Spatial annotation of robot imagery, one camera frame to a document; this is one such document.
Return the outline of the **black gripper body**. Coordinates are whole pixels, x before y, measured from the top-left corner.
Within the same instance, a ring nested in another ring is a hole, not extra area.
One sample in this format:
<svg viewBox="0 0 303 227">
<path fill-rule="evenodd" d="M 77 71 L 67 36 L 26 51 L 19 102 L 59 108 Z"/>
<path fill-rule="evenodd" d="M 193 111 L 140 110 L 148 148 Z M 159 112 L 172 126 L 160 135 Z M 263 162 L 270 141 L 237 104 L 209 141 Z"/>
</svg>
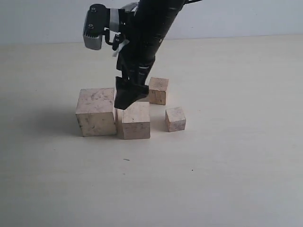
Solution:
<svg viewBox="0 0 303 227">
<path fill-rule="evenodd" d="M 121 34 L 129 43 L 119 52 L 116 69 L 124 80 L 143 86 L 166 36 L 166 19 L 158 14 L 128 14 Z"/>
</svg>

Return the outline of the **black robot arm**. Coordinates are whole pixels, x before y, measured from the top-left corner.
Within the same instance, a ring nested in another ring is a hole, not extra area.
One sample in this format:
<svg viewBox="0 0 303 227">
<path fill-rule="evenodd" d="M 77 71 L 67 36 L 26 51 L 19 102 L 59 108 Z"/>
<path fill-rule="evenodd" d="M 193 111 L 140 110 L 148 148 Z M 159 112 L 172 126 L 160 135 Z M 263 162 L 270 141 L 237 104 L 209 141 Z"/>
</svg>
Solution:
<svg viewBox="0 0 303 227">
<path fill-rule="evenodd" d="M 146 79 L 156 53 L 183 6 L 190 0 L 141 0 L 119 9 L 119 31 L 114 37 L 116 77 L 114 107 L 125 110 L 149 94 Z"/>
</svg>

